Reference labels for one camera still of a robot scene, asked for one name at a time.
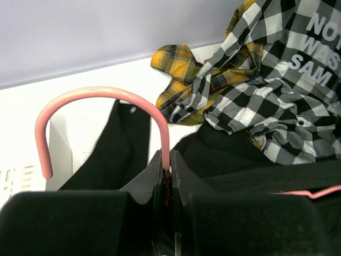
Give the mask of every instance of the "yellow and black plaid cloth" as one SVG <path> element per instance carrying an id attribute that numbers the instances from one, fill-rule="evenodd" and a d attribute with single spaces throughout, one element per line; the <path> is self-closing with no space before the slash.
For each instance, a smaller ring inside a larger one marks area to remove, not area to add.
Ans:
<path id="1" fill-rule="evenodd" d="M 242 14 L 254 3 L 255 0 L 246 0 L 235 10 L 226 36 L 234 29 Z M 222 68 L 212 74 L 208 103 L 204 109 L 197 110 L 180 124 L 195 125 L 204 121 L 204 111 L 209 108 L 218 95 L 229 85 L 245 82 L 255 78 L 261 68 L 263 53 L 262 44 L 250 43 L 240 51 Z M 251 58 L 250 69 L 239 67 Z M 177 104 L 188 98 L 192 93 L 192 81 L 203 64 L 196 61 L 193 53 L 185 44 L 166 45 L 160 48 L 151 59 L 151 66 L 172 75 L 172 80 L 166 90 L 159 96 L 156 106 L 163 116 L 169 120 Z"/>

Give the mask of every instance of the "gray wall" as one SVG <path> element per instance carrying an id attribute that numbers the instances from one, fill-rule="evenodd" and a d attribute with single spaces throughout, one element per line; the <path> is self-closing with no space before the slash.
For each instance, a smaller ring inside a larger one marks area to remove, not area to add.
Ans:
<path id="1" fill-rule="evenodd" d="M 243 0 L 0 0 L 0 89 L 219 43 Z"/>

